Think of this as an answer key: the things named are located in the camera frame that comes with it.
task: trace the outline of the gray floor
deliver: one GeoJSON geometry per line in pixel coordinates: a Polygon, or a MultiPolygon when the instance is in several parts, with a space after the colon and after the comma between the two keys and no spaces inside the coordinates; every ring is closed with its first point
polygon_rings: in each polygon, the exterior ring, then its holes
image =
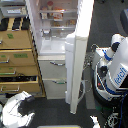
{"type": "Polygon", "coordinates": [[[120,0],[105,0],[104,4],[99,2],[101,0],[95,0],[87,52],[91,52],[92,44],[99,47],[110,46],[113,34],[127,36],[120,22],[120,13],[128,8],[128,0],[124,3],[120,0]]]}

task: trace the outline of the refrigerator door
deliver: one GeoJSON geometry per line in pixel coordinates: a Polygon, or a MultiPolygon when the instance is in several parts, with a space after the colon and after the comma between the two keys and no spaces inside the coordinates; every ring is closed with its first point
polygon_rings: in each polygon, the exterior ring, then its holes
{"type": "Polygon", "coordinates": [[[69,63],[70,67],[67,66],[68,77],[67,78],[67,94],[66,102],[70,103],[70,111],[75,114],[77,110],[78,104],[78,96],[79,89],[81,84],[81,77],[83,72],[83,64],[86,55],[87,42],[90,32],[91,18],[93,12],[93,3],[94,0],[83,0],[79,3],[79,12],[78,12],[78,20],[76,25],[76,30],[74,33],[74,40],[72,39],[73,50],[70,49],[69,57],[67,59],[71,62],[69,63]]]}
{"type": "Polygon", "coordinates": [[[75,44],[75,32],[69,34],[66,37],[65,42],[65,62],[67,68],[67,91],[66,91],[66,103],[71,103],[71,94],[72,94],[72,69],[73,69],[73,54],[74,54],[74,44],[75,44]]]}

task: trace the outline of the refrigerator shelf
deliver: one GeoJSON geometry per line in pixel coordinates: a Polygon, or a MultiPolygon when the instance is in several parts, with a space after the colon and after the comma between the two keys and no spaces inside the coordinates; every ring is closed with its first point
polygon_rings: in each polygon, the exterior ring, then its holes
{"type": "Polygon", "coordinates": [[[75,30],[75,25],[71,27],[51,27],[51,30],[75,30]]]}
{"type": "Polygon", "coordinates": [[[77,9],[65,9],[65,10],[40,10],[39,13],[72,13],[77,12],[77,9]]]}
{"type": "MultiPolygon", "coordinates": [[[[56,20],[54,19],[54,17],[48,17],[48,19],[42,19],[42,21],[44,21],[44,20],[56,21],[56,20]]],[[[63,19],[60,20],[60,21],[64,21],[64,20],[77,20],[77,17],[63,17],[63,19]]]]}

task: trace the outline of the white refrigerator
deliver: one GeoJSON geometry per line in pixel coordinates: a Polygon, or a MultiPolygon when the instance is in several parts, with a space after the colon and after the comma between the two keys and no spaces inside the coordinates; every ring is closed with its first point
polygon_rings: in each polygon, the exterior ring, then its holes
{"type": "MultiPolygon", "coordinates": [[[[59,57],[65,61],[65,64],[54,64],[66,67],[65,101],[70,104],[70,111],[74,114],[77,110],[93,4],[94,0],[26,0],[39,61],[59,57]]],[[[41,72],[42,79],[46,73],[41,72]]]]}

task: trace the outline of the wooden drawer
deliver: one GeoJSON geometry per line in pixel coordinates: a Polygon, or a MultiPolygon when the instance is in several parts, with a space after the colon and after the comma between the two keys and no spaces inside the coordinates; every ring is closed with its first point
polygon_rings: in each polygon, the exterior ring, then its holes
{"type": "Polygon", "coordinates": [[[14,76],[36,76],[38,75],[37,67],[24,66],[24,67],[0,67],[0,77],[14,77],[14,76]]]}
{"type": "Polygon", "coordinates": [[[38,62],[43,79],[66,78],[65,60],[39,60],[38,62]]]}
{"type": "Polygon", "coordinates": [[[44,87],[47,99],[64,99],[67,84],[55,83],[58,80],[44,80],[44,87]]]}
{"type": "Polygon", "coordinates": [[[1,66],[27,66],[35,65],[31,49],[25,50],[0,50],[1,66]]]}
{"type": "Polygon", "coordinates": [[[27,30],[20,31],[1,31],[0,49],[22,49],[31,48],[27,30]]]}
{"type": "Polygon", "coordinates": [[[38,78],[36,81],[0,82],[0,93],[40,92],[38,78]]]}

